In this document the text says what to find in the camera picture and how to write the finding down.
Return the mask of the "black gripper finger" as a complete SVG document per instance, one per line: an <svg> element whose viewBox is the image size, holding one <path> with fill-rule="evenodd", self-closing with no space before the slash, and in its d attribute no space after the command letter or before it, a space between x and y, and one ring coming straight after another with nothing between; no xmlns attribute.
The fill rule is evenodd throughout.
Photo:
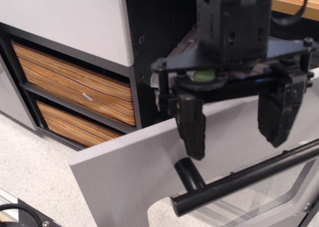
<svg viewBox="0 0 319 227"><path fill-rule="evenodd" d="M276 78L269 91L259 93L258 128L275 148L289 137L294 121L303 102L308 74L300 66L271 64L265 74Z"/></svg>
<svg viewBox="0 0 319 227"><path fill-rule="evenodd" d="M176 120L188 156L195 160L205 156L205 115L202 107L203 100L192 94L178 94L168 101L168 113Z"/></svg>

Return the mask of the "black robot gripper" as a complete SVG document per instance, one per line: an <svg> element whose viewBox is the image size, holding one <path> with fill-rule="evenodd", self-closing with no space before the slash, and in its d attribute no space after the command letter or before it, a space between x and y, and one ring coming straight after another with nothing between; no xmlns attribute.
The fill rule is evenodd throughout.
<svg viewBox="0 0 319 227"><path fill-rule="evenodd" d="M284 26L275 19L269 22L218 22L212 20L198 22L199 44L221 63L230 61L248 61L254 58L265 58L268 53L270 24L274 22ZM309 45L311 40L304 40ZM166 66L164 59L157 60ZM169 83L168 74L159 73L159 89L156 91L156 103L159 111L168 109L169 99L177 97L178 92L192 94L207 103L214 101L254 96L266 86L266 79L261 83L246 78L230 80L230 74L216 73L210 82L195 82L186 72L178 72Z"/></svg>

